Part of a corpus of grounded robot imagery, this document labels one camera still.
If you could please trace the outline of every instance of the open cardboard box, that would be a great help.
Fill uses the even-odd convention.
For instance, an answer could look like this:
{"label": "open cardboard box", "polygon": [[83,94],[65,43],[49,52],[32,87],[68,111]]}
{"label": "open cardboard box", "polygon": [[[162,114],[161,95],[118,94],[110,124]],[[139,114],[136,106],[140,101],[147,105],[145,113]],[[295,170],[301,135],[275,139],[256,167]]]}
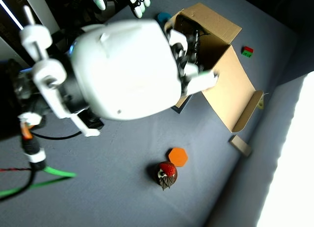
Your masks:
{"label": "open cardboard box", "polygon": [[[201,3],[178,12],[165,28],[174,25],[181,31],[184,28],[183,23],[178,24],[181,16],[197,22],[209,34],[200,37],[199,63],[205,70],[214,69],[219,79],[203,95],[230,132],[241,131],[263,96],[263,91],[255,90],[231,45],[242,28]],[[181,98],[176,107],[186,100]]]}

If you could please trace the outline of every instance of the orange hexagon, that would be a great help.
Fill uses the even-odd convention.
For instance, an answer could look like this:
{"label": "orange hexagon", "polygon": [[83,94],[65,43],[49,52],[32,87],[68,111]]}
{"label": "orange hexagon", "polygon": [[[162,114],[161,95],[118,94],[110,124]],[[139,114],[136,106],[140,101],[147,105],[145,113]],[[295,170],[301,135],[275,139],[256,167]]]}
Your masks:
{"label": "orange hexagon", "polygon": [[188,156],[182,148],[173,148],[168,157],[170,162],[172,162],[176,167],[183,167],[188,160]]}

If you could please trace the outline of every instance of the red wire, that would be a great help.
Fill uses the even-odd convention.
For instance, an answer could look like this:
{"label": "red wire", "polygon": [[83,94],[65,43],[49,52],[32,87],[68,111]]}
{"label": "red wire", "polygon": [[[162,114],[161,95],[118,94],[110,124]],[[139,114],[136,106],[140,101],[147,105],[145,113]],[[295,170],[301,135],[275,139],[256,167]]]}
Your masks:
{"label": "red wire", "polygon": [[19,171],[30,171],[30,168],[0,168],[0,172],[19,172]]}

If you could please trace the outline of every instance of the green cable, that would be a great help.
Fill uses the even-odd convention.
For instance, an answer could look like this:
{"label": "green cable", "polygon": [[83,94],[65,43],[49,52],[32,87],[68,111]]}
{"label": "green cable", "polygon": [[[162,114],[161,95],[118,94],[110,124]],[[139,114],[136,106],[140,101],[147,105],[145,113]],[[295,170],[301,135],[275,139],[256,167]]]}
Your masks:
{"label": "green cable", "polygon": [[[50,185],[53,183],[57,183],[57,182],[60,182],[60,181],[63,181],[63,180],[66,180],[66,179],[69,179],[72,177],[76,177],[76,175],[77,175],[77,174],[72,173],[72,172],[64,172],[64,171],[60,171],[60,170],[57,170],[55,168],[48,167],[48,166],[45,167],[45,169],[43,171],[46,173],[55,175],[55,176],[61,176],[62,178],[54,179],[54,180],[50,180],[50,181],[46,181],[46,182],[42,182],[42,183],[38,183],[38,184],[33,184],[29,187],[30,189],[39,188],[39,187],[43,187],[43,186]],[[15,189],[8,189],[8,190],[0,191],[0,197],[14,194],[14,193],[18,192],[20,189],[21,188],[15,188]]]}

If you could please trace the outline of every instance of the light strip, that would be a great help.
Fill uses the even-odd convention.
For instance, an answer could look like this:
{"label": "light strip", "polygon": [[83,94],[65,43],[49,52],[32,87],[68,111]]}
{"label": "light strip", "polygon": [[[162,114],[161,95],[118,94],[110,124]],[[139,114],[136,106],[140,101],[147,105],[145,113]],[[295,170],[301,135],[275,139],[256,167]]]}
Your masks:
{"label": "light strip", "polygon": [[10,9],[6,6],[6,4],[2,0],[0,0],[0,5],[5,9],[5,11],[8,13],[11,19],[15,22],[15,24],[20,28],[20,30],[23,30],[23,26],[20,24],[17,18],[15,18],[15,16],[12,14]]}

